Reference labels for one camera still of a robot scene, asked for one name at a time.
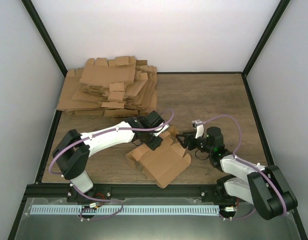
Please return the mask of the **brown cardboard box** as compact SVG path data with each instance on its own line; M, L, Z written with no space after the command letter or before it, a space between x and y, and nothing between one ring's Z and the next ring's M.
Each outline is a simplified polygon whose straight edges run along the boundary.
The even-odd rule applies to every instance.
M132 168L141 168L150 181L164 189L178 177L192 162L191 155L176 140L179 133L176 126L160 134L161 145L151 150L146 144L141 144L127 153L126 159Z

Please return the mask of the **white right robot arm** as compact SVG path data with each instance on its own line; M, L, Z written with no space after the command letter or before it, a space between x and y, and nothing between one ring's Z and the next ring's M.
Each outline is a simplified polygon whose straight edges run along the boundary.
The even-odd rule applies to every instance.
M208 154L210 164L226 173L217 180L216 195L223 202L239 198L252 204L265 220L286 215L298 206L298 201L283 173L276 165L264 166L233 155L224 144L218 127L206 132L195 130L176 135L181 146L189 151Z

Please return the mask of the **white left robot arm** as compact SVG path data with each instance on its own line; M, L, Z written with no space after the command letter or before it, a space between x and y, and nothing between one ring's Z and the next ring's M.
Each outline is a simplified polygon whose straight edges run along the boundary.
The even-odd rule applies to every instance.
M160 134L168 128L169 124L154 110L147 116L128 117L112 127L94 132L79 133L72 129L57 145L52 156L60 174L76 187L79 197L91 202L96 196L94 183L86 171L91 156L134 141L140 141L154 151L163 141Z

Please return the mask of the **stack of flat cardboard boxes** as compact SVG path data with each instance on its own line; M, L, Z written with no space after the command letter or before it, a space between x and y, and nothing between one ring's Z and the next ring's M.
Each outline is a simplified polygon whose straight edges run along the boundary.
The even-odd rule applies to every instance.
M134 56L90 58L69 69L57 110L71 115L124 118L157 109L157 68Z

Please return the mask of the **grey metal front plate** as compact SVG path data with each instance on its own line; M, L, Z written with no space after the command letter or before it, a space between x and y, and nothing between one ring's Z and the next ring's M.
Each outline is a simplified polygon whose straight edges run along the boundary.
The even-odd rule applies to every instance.
M11 240L299 240L292 214L262 219L241 203L232 220L202 215L31 215L33 205L74 205L64 199L29 198ZM191 199L129 199L124 206L200 206Z

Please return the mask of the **light blue slotted strip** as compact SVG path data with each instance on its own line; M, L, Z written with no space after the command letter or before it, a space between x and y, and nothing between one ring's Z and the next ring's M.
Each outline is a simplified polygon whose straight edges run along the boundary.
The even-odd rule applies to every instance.
M217 205L103 205L98 209L86 209L83 205L33 205L31 215L99 215L114 213L122 216L218 216Z

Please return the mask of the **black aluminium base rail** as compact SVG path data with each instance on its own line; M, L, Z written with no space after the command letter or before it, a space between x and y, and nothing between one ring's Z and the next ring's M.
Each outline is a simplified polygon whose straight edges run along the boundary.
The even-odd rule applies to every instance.
M236 201L235 197L220 198L216 184L172 184L160 188L155 184L95 184L89 196L96 198L100 193L106 200L130 198L191 198L204 203L225 204ZM23 199L27 198L61 198L69 203L91 203L81 196L68 183L29 184Z

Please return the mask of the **black left frame post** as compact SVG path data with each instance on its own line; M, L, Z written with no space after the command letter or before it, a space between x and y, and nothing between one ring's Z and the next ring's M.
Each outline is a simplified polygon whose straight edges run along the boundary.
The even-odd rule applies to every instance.
M43 39L46 47L48 48L51 56L53 57L56 65L58 66L60 72L65 77L68 70L56 48L56 46L53 43L52 38L50 37L39 13L37 12L33 2L31 0L21 0L23 6L25 7L28 15L30 16L32 22L34 23L36 29L38 30L41 38Z

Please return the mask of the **black frame post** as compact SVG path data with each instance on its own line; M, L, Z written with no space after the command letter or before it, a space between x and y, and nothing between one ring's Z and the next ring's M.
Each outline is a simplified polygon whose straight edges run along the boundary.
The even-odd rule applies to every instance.
M246 78L250 71L252 70L254 64L256 63L257 59L259 58L262 50L264 49L266 43L268 42L270 36L272 35L273 31L275 30L278 22L280 21L281 17L283 16L286 8L288 7L291 0L280 0L275 11L273 12L268 24L266 25L259 41L257 42L256 47L254 48L251 56L249 57L243 71L242 76Z
M60 72L65 77L68 70L56 48L56 46L53 43L52 38L50 37L39 13L37 12L33 2L31 0L21 0L23 6L25 7L28 15L30 16L32 22L34 23L36 29L38 30L41 38L43 39L46 47L48 48L51 56L53 57L56 65L58 66Z

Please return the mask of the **black right frame post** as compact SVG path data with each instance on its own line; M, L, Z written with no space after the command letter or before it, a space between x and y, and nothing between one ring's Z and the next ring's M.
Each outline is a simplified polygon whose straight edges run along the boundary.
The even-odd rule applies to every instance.
M262 50L264 49L266 43L268 42L270 36L272 35L273 31L275 30L278 22L280 21L281 17L283 16L286 8L288 7L291 0L280 0L275 11L273 12L268 24L266 25L259 41L257 42L256 47L254 48L251 56L249 57L243 71L242 76L246 78L250 71L252 70L254 64L256 63L257 59L259 58Z

